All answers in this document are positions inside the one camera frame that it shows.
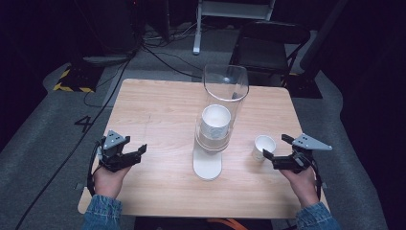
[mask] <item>denim sleeve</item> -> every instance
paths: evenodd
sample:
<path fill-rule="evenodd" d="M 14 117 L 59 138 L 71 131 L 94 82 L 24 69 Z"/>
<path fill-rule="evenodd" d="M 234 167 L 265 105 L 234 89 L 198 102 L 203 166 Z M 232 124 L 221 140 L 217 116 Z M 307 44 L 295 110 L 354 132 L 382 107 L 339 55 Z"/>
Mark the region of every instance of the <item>denim sleeve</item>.
<path fill-rule="evenodd" d="M 341 229 L 337 220 L 332 217 L 326 206 L 316 203 L 303 208 L 297 215 L 298 229 L 301 230 L 338 230 Z"/>
<path fill-rule="evenodd" d="M 122 203 L 110 197 L 93 195 L 86 213 L 82 230 L 89 229 L 120 229 Z"/>

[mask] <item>cable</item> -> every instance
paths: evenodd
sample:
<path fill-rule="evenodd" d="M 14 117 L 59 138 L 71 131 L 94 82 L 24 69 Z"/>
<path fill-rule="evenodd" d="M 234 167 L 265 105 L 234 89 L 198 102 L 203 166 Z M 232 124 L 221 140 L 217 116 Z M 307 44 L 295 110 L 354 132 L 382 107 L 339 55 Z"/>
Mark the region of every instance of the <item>cable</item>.
<path fill-rule="evenodd" d="M 169 37 L 169 38 L 171 38 L 170 42 L 166 42 L 166 41 L 165 41 L 161 36 L 159 36 L 159 35 L 154 35 L 154 34 L 152 34 L 150 37 L 144 38 L 145 45 L 148 46 L 148 47 L 150 47 L 150 48 L 165 47 L 165 46 L 168 46 L 169 44 L 171 44 L 173 41 L 183 40 L 183 39 L 185 39 L 185 38 L 188 37 L 188 36 L 195 35 L 195 34 L 191 34 L 191 32 L 192 32 L 192 31 L 191 31 L 191 28 L 193 28 L 196 24 L 197 24 L 197 22 L 191 24 L 187 29 L 185 29 L 183 32 L 180 32 L 179 34 L 178 34 L 178 32 L 177 32 L 178 29 L 174 29 L 174 30 L 175 30 L 175 33 L 173 33 L 173 34 Z M 155 39 L 160 39 L 160 41 L 159 41 L 158 44 L 146 43 L 146 41 L 155 40 Z"/>
<path fill-rule="evenodd" d="M 96 88 L 99 88 L 100 86 L 102 86 L 102 85 L 106 84 L 107 82 L 111 81 L 112 79 L 114 79 L 114 78 L 116 77 L 116 75 L 119 73 L 119 70 L 120 70 L 120 68 L 122 68 L 122 66 L 123 66 L 123 64 L 121 64 L 121 65 L 119 66 L 119 68 L 117 68 L 116 73 L 115 73 L 112 77 L 110 77 L 109 79 L 107 79 L 107 80 L 105 80 L 104 82 L 100 83 L 98 86 L 96 86 Z M 87 103 L 87 102 L 86 102 L 86 98 L 87 98 L 87 96 L 88 96 L 89 94 L 90 94 L 90 92 L 87 92 L 87 93 L 86 93 L 86 95 L 85 95 L 84 98 L 83 98 L 83 103 L 86 104 L 86 105 L 89 106 L 89 107 L 102 107 L 102 105 L 93 105 L 93 104 Z"/>
<path fill-rule="evenodd" d="M 90 155 L 89 167 L 87 170 L 87 189 L 89 190 L 89 193 L 92 196 L 95 193 L 95 181 L 93 180 L 92 166 L 93 166 L 93 162 L 95 162 L 95 158 L 96 158 L 96 154 L 97 154 L 99 146 L 101 146 L 101 143 L 100 143 L 100 141 L 97 141 L 95 144 L 95 147 L 93 148 L 92 154 Z"/>
<path fill-rule="evenodd" d="M 119 80 L 117 81 L 116 86 L 113 89 L 113 92 L 111 93 L 110 97 L 108 98 L 107 102 L 104 104 L 104 106 L 102 107 L 102 109 L 99 111 L 99 113 L 96 115 L 95 119 L 93 120 L 93 124 L 98 120 L 98 118 L 102 115 L 102 112 L 104 111 L 104 109 L 107 107 L 108 103 L 110 102 L 111 98 L 114 95 L 114 92 L 116 91 L 121 78 L 123 77 L 123 73 L 124 70 L 126 68 L 126 66 L 128 65 L 128 63 L 130 62 L 130 60 L 125 64 L 122 73 L 120 74 Z M 20 221 L 18 221 L 17 226 L 15 227 L 15 230 L 18 230 L 21 226 L 21 224 L 23 223 L 25 217 L 30 213 L 31 209 L 34 207 L 34 205 L 36 204 L 36 202 L 39 200 L 39 198 L 42 196 L 42 194 L 45 192 L 45 190 L 48 188 L 48 186 L 51 184 L 51 182 L 55 179 L 55 177 L 57 176 L 57 174 L 60 172 L 60 170 L 63 168 L 63 166 L 65 166 L 66 162 L 68 162 L 68 160 L 72 157 L 73 153 L 76 151 L 76 149 L 79 147 L 79 145 L 81 144 L 81 142 L 83 141 L 83 139 L 86 137 L 87 133 L 89 132 L 90 128 L 92 126 L 90 126 L 89 128 L 87 128 L 84 133 L 81 135 L 80 139 L 78 140 L 78 142 L 76 143 L 76 145 L 74 146 L 74 148 L 71 150 L 71 152 L 69 152 L 68 156 L 65 158 L 65 160 L 62 162 L 62 164 L 57 168 L 57 170 L 54 172 L 54 174 L 51 176 L 51 178 L 48 180 L 47 184 L 42 188 L 42 190 L 39 192 L 39 194 L 36 196 L 36 198 L 34 199 L 34 201 L 30 204 L 30 206 L 27 208 L 27 210 L 25 211 L 24 215 L 21 217 Z"/>
<path fill-rule="evenodd" d="M 114 66 L 118 64 L 123 64 L 128 60 L 133 59 L 135 56 L 135 53 L 132 55 L 128 55 L 127 57 L 121 58 L 121 59 L 111 59 L 111 60 L 104 60 L 104 61 L 94 61 L 94 60 L 86 60 L 87 63 L 89 63 L 92 67 L 109 67 L 109 66 Z"/>
<path fill-rule="evenodd" d="M 164 62 L 162 59 L 160 59 L 157 55 L 155 55 L 152 51 L 150 51 L 146 46 L 143 45 L 143 47 L 144 47 L 144 49 L 146 49 L 150 54 L 152 54 L 153 56 L 155 56 L 157 59 L 159 59 L 162 63 L 164 63 L 167 67 L 169 67 L 169 68 L 172 69 L 173 71 L 175 71 L 175 72 L 177 72 L 177 73 L 179 73 L 179 74 L 183 74 L 183 75 L 189 76 L 189 77 L 191 77 L 191 78 L 202 79 L 202 77 L 198 77 L 198 76 L 195 76 L 195 75 L 190 75 L 190 74 L 187 74 L 187 73 L 183 73 L 183 72 L 181 72 L 181 71 L 179 71 L 179 70 L 173 68 L 172 66 L 170 66 L 169 64 L 167 64 L 166 62 Z"/>
<path fill-rule="evenodd" d="M 197 69 L 197 70 L 203 71 L 202 68 L 197 67 L 197 66 L 195 66 L 195 65 L 193 65 L 193 64 L 191 64 L 191 63 L 189 63 L 189 62 L 187 62 L 187 61 L 185 61 L 185 60 L 183 60 L 183 59 L 182 59 L 181 57 L 179 57 L 179 56 L 170 55 L 170 54 L 163 53 L 163 52 L 154 53 L 154 54 L 155 54 L 155 55 L 166 55 L 166 56 L 171 56 L 171 57 L 174 57 L 174 58 L 178 58 L 178 59 L 182 60 L 183 62 L 187 63 L 189 66 L 191 66 L 191 67 L 193 67 L 193 68 L 195 68 L 195 69 Z"/>
<path fill-rule="evenodd" d="M 322 197 L 322 185 L 323 185 L 323 180 L 322 177 L 319 174 L 319 170 L 317 168 L 317 163 L 315 160 L 313 160 L 313 162 L 310 162 L 306 157 L 304 158 L 311 166 L 311 168 L 313 169 L 315 175 L 316 175 L 316 193 L 317 193 L 317 197 L 319 198 L 319 200 Z"/>

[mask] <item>person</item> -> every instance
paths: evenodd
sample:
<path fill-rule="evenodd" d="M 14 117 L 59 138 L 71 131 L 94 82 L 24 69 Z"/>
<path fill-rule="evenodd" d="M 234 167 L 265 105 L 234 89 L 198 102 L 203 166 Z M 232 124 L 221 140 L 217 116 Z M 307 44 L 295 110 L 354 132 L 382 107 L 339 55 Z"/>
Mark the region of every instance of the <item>person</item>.
<path fill-rule="evenodd" d="M 94 173 L 95 195 L 84 214 L 82 230 L 120 229 L 123 205 L 116 198 L 130 168 L 110 172 L 106 168 L 100 167 Z M 298 229 L 340 229 L 337 220 L 317 197 L 314 171 L 310 167 L 300 173 L 292 171 L 281 171 L 281 173 L 289 180 L 293 192 L 301 203 L 302 210 L 296 215 Z"/>

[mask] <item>paper cup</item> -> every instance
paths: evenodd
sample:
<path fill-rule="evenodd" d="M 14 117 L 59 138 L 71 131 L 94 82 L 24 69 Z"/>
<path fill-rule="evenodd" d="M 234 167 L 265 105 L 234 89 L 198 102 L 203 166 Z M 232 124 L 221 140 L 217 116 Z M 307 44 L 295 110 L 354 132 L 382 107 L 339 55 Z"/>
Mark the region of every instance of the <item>paper cup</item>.
<path fill-rule="evenodd" d="M 261 135 L 255 139 L 255 145 L 252 152 L 252 155 L 255 160 L 263 161 L 265 157 L 263 156 L 263 150 L 267 150 L 269 152 L 273 152 L 277 144 L 275 143 L 274 139 L 269 136 Z"/>
<path fill-rule="evenodd" d="M 210 139 L 222 139 L 227 135 L 231 121 L 230 111 L 223 105 L 211 104 L 202 113 L 201 132 Z"/>

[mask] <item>hand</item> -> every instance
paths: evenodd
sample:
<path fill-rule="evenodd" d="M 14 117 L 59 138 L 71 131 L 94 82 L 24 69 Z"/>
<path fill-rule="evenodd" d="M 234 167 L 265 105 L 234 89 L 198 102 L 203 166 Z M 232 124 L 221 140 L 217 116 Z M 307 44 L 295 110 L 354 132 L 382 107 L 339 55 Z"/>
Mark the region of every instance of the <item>hand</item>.
<path fill-rule="evenodd" d="M 319 202 L 316 193 L 316 180 L 312 168 L 307 168 L 298 174 L 292 171 L 281 170 L 281 173 L 289 180 L 293 192 L 301 202 L 302 208 L 308 207 Z"/>
<path fill-rule="evenodd" d="M 95 194 L 117 198 L 123 186 L 123 180 L 131 167 L 124 168 L 117 172 L 111 172 L 101 166 L 94 173 Z"/>

